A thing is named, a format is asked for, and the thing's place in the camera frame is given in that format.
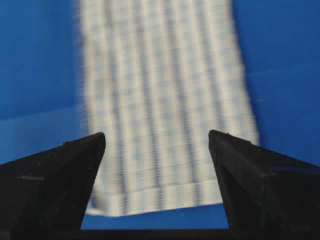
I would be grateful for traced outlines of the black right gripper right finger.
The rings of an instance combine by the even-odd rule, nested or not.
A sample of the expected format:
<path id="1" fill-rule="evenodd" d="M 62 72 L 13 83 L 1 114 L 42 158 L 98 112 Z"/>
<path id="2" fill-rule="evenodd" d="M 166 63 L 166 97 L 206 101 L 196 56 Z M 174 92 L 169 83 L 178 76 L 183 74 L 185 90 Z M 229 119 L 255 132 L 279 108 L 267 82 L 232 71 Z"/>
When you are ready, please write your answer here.
<path id="1" fill-rule="evenodd" d="M 208 147 L 228 226 L 253 239 L 320 237 L 318 166 L 211 130 Z"/>

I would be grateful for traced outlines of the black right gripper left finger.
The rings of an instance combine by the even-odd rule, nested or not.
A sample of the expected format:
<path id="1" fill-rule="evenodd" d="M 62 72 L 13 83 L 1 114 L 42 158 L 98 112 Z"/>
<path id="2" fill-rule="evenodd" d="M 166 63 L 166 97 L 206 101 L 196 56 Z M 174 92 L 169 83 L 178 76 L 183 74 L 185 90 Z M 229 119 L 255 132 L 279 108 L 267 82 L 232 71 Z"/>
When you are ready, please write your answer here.
<path id="1" fill-rule="evenodd" d="M 0 166 L 0 237 L 79 230 L 106 149 L 101 132 Z"/>

